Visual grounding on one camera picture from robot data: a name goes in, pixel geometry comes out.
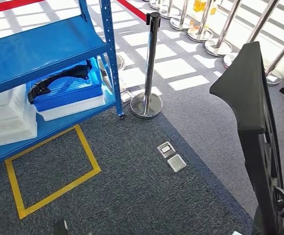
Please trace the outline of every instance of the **black object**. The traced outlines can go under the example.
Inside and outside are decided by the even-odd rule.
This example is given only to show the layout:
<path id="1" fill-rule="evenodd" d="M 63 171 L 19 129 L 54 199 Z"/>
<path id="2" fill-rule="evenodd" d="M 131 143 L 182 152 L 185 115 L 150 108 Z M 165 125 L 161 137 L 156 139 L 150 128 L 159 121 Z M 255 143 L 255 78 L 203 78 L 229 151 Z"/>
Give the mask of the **black object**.
<path id="1" fill-rule="evenodd" d="M 283 188 L 277 132 L 260 44 L 245 44 L 239 55 L 210 88 L 229 104 L 236 118 L 245 168 L 254 190 L 267 234 L 283 227 L 279 202 Z"/>
<path id="2" fill-rule="evenodd" d="M 28 100 L 30 104 L 33 104 L 36 96 L 48 94 L 51 90 L 48 88 L 51 83 L 62 77 L 76 77 L 82 78 L 84 80 L 88 79 L 88 74 L 92 68 L 89 60 L 86 60 L 86 65 L 76 65 L 73 68 L 68 70 L 63 70 L 61 72 L 48 76 L 45 79 L 39 81 L 32 86 L 28 92 Z"/>
<path id="3" fill-rule="evenodd" d="M 67 228 L 66 227 L 66 221 L 60 219 L 53 225 L 54 235 L 68 235 Z"/>

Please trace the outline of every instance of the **blue metal shelf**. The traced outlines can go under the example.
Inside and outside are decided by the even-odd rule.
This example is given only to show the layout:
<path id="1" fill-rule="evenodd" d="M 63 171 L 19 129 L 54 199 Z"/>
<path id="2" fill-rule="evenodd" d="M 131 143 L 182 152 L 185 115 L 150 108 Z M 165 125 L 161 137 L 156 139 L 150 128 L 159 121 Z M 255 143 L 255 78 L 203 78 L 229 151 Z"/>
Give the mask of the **blue metal shelf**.
<path id="1" fill-rule="evenodd" d="M 26 150 L 35 144 L 46 140 L 49 137 L 56 135 L 76 124 L 85 121 L 96 114 L 105 111 L 115 106 L 115 98 L 111 91 L 106 85 L 104 85 L 104 106 L 86 110 L 80 113 L 69 115 L 66 117 L 57 118 L 51 121 L 44 121 L 44 119 L 37 114 L 37 137 L 31 140 L 20 141 L 0 146 L 0 162 L 7 158 L 14 156 L 17 153 Z"/>
<path id="2" fill-rule="evenodd" d="M 82 16 L 0 38 L 0 93 L 107 51 Z"/>
<path id="3" fill-rule="evenodd" d="M 104 85 L 106 105 L 81 113 L 48 122 L 37 115 L 36 138 L 0 146 L 0 162 L 112 106 L 123 115 L 110 0 L 100 0 L 106 43 L 95 33 L 86 1 L 79 3 L 80 16 L 0 38 L 0 93 L 104 53 L 109 57 L 113 93 Z"/>

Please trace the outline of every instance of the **floor outlet cover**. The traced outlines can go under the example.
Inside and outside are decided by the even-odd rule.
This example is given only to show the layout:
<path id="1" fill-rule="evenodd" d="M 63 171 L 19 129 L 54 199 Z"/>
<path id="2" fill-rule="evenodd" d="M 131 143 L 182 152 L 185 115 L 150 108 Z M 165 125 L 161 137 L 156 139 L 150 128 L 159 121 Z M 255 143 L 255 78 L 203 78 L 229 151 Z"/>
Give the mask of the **floor outlet cover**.
<path id="1" fill-rule="evenodd" d="M 157 147 L 157 149 L 164 158 L 168 158 L 176 152 L 169 142 L 165 142 L 163 144 L 161 144 L 159 147 Z"/>
<path id="2" fill-rule="evenodd" d="M 174 155 L 167 161 L 175 173 L 184 168 L 187 164 L 179 155 Z"/>

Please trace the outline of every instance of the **shelf post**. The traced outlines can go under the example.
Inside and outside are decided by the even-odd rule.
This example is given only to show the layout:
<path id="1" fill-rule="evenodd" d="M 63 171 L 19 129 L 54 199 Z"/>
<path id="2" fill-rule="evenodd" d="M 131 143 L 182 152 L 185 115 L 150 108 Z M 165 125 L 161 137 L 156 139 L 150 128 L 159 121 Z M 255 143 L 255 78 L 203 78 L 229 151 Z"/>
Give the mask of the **shelf post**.
<path id="1" fill-rule="evenodd" d="M 107 55 L 113 76 L 113 92 L 116 99 L 116 109 L 119 116 L 122 117 L 122 100 L 120 98 L 119 79 L 118 74 L 117 57 L 116 55 L 115 38 L 113 34 L 113 19 L 110 0 L 100 0 L 104 35 L 107 44 Z"/>

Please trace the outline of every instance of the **black strap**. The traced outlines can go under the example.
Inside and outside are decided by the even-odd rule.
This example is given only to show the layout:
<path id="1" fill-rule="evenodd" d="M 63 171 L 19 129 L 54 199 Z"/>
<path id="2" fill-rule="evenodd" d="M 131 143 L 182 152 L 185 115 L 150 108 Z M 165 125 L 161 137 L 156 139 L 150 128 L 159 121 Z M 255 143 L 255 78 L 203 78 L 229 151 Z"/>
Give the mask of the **black strap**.
<path id="1" fill-rule="evenodd" d="M 48 88 L 51 83 L 57 80 L 62 77 L 76 77 L 76 78 L 82 78 L 84 80 L 88 79 L 88 74 L 92 68 L 90 61 L 86 60 L 86 65 L 76 65 L 73 68 L 68 69 L 68 70 L 63 70 L 57 74 L 51 75 L 45 79 L 38 81 L 33 85 L 30 90 L 28 92 L 28 100 L 30 104 L 34 103 L 34 99 L 36 96 L 42 95 L 42 94 L 48 94 L 50 93 L 51 90 Z"/>

